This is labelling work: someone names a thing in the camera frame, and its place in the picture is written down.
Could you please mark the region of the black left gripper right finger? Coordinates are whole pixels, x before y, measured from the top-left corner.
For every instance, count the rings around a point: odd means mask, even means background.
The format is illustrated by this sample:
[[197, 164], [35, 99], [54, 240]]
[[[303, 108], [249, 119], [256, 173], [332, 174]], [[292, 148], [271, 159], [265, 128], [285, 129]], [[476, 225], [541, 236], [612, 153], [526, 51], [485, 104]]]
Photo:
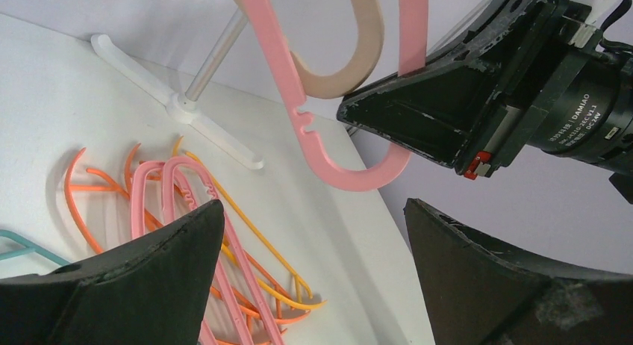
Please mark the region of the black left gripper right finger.
[[630, 344], [632, 276], [557, 261], [419, 199], [404, 209], [437, 344]]

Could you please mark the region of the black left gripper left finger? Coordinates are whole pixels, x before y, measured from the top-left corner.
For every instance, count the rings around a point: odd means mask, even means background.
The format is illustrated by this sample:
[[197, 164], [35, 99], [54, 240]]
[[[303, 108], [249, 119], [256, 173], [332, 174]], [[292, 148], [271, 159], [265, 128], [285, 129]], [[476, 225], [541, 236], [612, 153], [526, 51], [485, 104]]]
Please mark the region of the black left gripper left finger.
[[167, 308], [166, 235], [137, 238], [46, 275], [1, 281], [3, 344], [196, 344]]

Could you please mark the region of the beige plastic hanger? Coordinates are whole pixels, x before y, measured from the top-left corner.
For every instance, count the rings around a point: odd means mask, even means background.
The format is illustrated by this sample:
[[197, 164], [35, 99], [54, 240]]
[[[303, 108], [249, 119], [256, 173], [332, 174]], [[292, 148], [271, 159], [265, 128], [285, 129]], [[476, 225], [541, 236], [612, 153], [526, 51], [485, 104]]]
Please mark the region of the beige plastic hanger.
[[270, 0], [234, 0], [245, 12], [285, 103], [302, 105], [311, 96], [336, 99], [359, 87], [375, 69], [384, 44], [378, 0], [350, 0], [358, 37], [347, 64], [331, 75], [312, 73], [289, 49]]

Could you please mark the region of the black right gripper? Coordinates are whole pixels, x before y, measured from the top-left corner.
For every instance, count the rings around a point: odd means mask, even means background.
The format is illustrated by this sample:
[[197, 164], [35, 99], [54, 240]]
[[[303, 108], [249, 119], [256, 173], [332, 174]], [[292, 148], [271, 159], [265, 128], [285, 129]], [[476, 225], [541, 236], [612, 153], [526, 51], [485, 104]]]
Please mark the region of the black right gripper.
[[561, 67], [592, 9], [576, 0], [492, 0], [424, 68], [345, 96], [337, 120], [463, 177], [490, 177], [517, 157], [579, 73]]

